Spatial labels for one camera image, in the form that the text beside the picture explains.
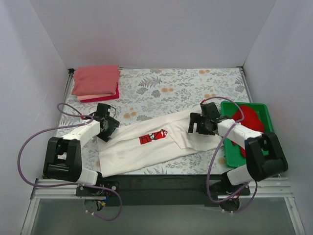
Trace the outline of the white printed t-shirt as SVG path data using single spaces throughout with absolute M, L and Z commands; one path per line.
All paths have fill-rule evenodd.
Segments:
M 117 128 L 108 142 L 97 139 L 104 177 L 127 173 L 217 148 L 221 137 L 188 133 L 190 113 L 199 107 Z

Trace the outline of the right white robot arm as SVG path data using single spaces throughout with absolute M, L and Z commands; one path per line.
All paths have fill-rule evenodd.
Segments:
M 274 132 L 263 133 L 243 124 L 247 115 L 237 106 L 239 116 L 223 116 L 214 102 L 200 104 L 200 113 L 191 113 L 188 133 L 219 135 L 229 139 L 246 153 L 246 164 L 223 174 L 222 191 L 234 194 L 239 185 L 262 181 L 286 172 L 289 168 L 280 141 Z

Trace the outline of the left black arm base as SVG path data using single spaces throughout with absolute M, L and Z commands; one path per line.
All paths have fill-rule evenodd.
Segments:
M 118 193 L 117 181 L 100 180 L 95 186 L 79 185 L 75 196 L 85 198 L 85 205 L 90 204 L 90 209 L 101 212 L 108 207 L 121 208 L 121 197 Z

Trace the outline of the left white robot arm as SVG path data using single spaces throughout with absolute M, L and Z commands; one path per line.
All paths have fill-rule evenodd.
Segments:
M 62 137 L 52 137 L 47 143 L 43 175 L 48 178 L 87 185 L 94 196 L 100 195 L 104 184 L 97 171 L 83 167 L 81 149 L 94 137 L 104 142 L 111 139 L 119 121 L 110 115 L 113 106 L 99 103 L 94 114 L 84 118 L 84 125 Z

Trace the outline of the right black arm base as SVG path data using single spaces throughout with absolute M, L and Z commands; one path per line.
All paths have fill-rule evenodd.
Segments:
M 210 195 L 213 200 L 219 200 L 219 196 L 228 197 L 235 191 L 237 191 L 243 184 L 232 186 L 228 185 L 222 175 L 210 175 Z M 220 209 L 231 212 L 237 211 L 240 207 L 240 197 L 241 196 L 250 196 L 251 191 L 249 186 L 245 186 L 240 192 L 238 192 L 235 196 L 232 196 L 225 202 L 222 203 L 214 203 L 210 199 L 207 203 L 205 203 L 206 207 L 219 207 Z

